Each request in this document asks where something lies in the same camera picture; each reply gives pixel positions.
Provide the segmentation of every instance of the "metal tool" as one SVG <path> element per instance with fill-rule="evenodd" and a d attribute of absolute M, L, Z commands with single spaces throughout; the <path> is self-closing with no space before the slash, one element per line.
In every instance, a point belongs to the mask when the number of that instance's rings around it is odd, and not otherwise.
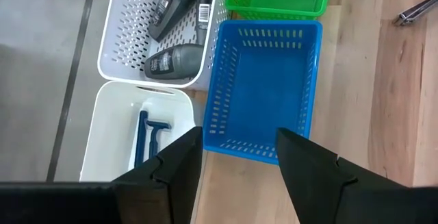
<path fill-rule="evenodd" d="M 400 13 L 392 23 L 397 26 L 405 26 L 414 23 L 421 15 L 429 11 L 438 0 L 425 0 L 412 8 Z"/>

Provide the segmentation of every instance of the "wooden surface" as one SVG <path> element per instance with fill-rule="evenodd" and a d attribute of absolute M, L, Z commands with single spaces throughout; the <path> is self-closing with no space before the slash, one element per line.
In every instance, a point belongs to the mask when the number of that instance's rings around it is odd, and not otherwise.
<path fill-rule="evenodd" d="M 406 186 L 438 185 L 438 9 L 391 24 L 420 1 L 329 1 L 311 130 Z M 298 223 L 277 166 L 217 153 L 207 154 L 197 208 L 198 224 Z"/>

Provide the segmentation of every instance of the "basket hole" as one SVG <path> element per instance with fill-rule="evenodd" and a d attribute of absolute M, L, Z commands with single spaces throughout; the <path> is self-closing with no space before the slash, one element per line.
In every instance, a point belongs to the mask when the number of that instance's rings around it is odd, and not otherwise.
<path fill-rule="evenodd" d="M 165 95 L 175 95 L 172 92 L 168 92 L 168 91 L 160 90 L 160 89 L 156 89 L 156 88 L 139 87 L 139 86 L 137 88 L 139 88 L 140 90 L 162 93 L 162 94 L 165 94 Z"/>

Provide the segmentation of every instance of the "white bin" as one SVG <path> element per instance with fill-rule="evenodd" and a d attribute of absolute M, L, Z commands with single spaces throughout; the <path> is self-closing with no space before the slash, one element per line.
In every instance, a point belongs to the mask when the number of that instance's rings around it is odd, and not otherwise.
<path fill-rule="evenodd" d="M 148 33 L 149 18 L 157 0 L 110 0 L 99 52 L 98 69 L 109 80 L 141 86 L 208 90 L 218 28 L 229 18 L 225 0 L 213 0 L 201 69 L 192 79 L 155 80 L 143 72 L 144 61 L 162 49 L 196 42 L 196 6 L 171 32 L 156 42 Z"/>
<path fill-rule="evenodd" d="M 202 106 L 181 90 L 108 82 L 97 94 L 80 181 L 109 182 L 133 168 L 140 110 L 148 111 L 150 121 L 171 125 L 158 132 L 158 151 L 202 125 Z M 148 127 L 144 160 L 151 132 Z"/>

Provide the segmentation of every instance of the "bottle label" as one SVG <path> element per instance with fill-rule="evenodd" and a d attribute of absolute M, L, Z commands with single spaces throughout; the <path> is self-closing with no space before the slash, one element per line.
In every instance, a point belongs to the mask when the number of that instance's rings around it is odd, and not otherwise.
<path fill-rule="evenodd" d="M 173 49 L 158 55 L 151 60 L 151 73 L 154 75 L 166 74 L 173 72 L 172 61 Z"/>
<path fill-rule="evenodd" d="M 208 28 L 208 21 L 211 14 L 211 0 L 199 0 L 198 7 L 198 27 L 200 29 Z"/>
<path fill-rule="evenodd" d="M 170 4 L 172 4 L 172 0 L 158 0 L 157 7 L 152 15 L 152 23 L 154 25 L 159 25 L 162 22 Z"/>

